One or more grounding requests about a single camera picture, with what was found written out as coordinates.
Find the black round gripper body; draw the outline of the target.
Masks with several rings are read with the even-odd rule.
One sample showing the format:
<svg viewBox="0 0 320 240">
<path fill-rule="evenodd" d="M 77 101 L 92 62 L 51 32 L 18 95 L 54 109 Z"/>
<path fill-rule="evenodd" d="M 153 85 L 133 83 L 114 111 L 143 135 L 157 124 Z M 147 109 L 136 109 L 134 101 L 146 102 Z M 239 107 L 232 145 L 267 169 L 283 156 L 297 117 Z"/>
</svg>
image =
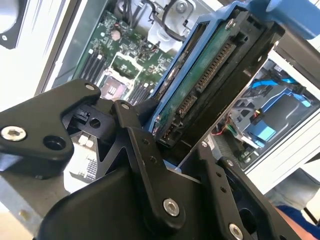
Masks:
<svg viewBox="0 0 320 240">
<path fill-rule="evenodd" d="M 221 240 L 203 186 L 169 171 L 163 184 L 184 207 L 176 233 L 153 233 L 147 226 L 128 167 L 121 167 L 57 202 L 44 217 L 39 240 Z"/>
</svg>

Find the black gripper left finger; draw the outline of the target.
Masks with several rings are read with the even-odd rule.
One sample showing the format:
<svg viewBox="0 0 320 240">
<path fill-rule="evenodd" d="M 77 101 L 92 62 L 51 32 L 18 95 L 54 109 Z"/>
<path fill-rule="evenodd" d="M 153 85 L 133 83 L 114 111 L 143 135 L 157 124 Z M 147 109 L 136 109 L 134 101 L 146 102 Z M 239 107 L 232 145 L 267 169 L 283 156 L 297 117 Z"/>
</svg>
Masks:
<svg viewBox="0 0 320 240">
<path fill-rule="evenodd" d="M 146 222 L 152 229 L 180 229 L 184 208 L 161 186 L 169 172 L 143 125 L 158 106 L 154 98 L 133 106 L 101 98 L 100 89 L 76 79 L 0 114 L 0 169 L 48 179 L 62 174 L 74 154 L 71 137 L 97 138 L 97 177 L 130 165 Z"/>
</svg>

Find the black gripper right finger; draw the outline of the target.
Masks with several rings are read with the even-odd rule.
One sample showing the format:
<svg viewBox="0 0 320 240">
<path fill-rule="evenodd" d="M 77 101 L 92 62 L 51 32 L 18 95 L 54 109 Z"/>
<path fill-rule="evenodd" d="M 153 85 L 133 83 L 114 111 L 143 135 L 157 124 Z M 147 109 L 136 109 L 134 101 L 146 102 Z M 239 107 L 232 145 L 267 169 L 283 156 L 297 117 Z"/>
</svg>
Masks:
<svg viewBox="0 0 320 240">
<path fill-rule="evenodd" d="M 231 160 L 191 153 L 191 239 L 286 240 L 288 224 Z"/>
</svg>

